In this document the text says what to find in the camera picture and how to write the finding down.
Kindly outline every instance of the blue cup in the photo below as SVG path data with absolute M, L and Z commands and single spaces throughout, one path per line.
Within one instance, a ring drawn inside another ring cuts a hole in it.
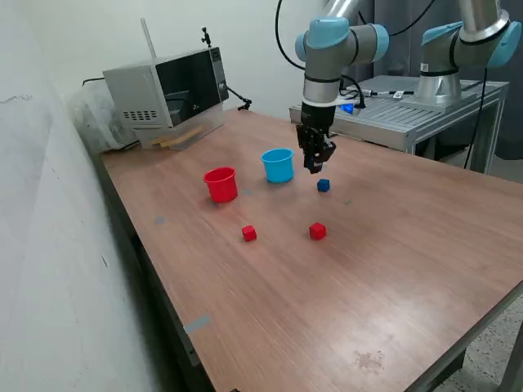
M 294 152 L 291 149 L 272 149 L 261 156 L 267 181 L 281 184 L 294 177 Z

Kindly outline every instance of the robotic arm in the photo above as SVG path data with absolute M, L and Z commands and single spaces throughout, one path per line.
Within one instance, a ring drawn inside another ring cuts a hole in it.
M 461 99 L 458 67 L 499 67 L 514 55 L 521 40 L 521 24 L 511 22 L 498 0 L 459 0 L 463 22 L 428 30 L 423 35 L 423 60 L 416 100 Z M 353 64 L 381 59 L 389 46 L 381 25 L 351 27 L 360 0 L 330 0 L 324 16 L 314 19 L 296 41 L 296 53 L 306 62 L 302 125 L 297 127 L 304 167 L 318 173 L 336 145 L 329 138 L 342 70 Z
M 371 63 L 387 52 L 389 35 L 380 25 L 350 27 L 360 0 L 331 0 L 325 16 L 314 19 L 309 30 L 296 41 L 298 58 L 306 62 L 303 87 L 302 125 L 297 127 L 298 144 L 305 155 L 303 166 L 318 173 L 336 145 L 329 138 L 343 68 Z

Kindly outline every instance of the blue cube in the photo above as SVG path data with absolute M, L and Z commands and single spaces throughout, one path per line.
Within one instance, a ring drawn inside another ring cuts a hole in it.
M 320 192 L 329 192 L 329 190 L 330 190 L 330 181 L 329 180 L 325 180 L 324 178 L 319 180 L 318 181 L 318 190 Z

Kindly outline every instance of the red cube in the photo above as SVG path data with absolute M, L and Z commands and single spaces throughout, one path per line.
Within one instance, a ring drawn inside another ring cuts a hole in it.
M 320 241 L 327 235 L 327 228 L 323 226 L 321 223 L 314 223 L 309 228 L 309 234 L 311 235 L 312 239 L 315 239 L 316 241 Z
M 242 233 L 244 234 L 244 240 L 246 243 L 256 239 L 256 230 L 252 226 L 245 226 L 242 228 Z

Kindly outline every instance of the white wall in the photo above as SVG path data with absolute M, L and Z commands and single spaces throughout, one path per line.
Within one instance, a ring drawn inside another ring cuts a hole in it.
M 222 50 L 227 81 L 254 101 L 254 111 L 288 118 L 301 102 L 302 72 L 288 65 L 275 42 L 277 0 L 19 0 L 34 28 L 62 96 L 85 78 L 149 55 L 140 18 L 144 16 L 158 56 L 195 48 L 201 26 Z M 296 36 L 308 29 L 324 0 L 284 0 L 280 36 L 294 55 Z M 227 107 L 238 105 L 229 99 Z
M 172 390 L 130 245 L 15 2 L 0 0 L 0 390 Z

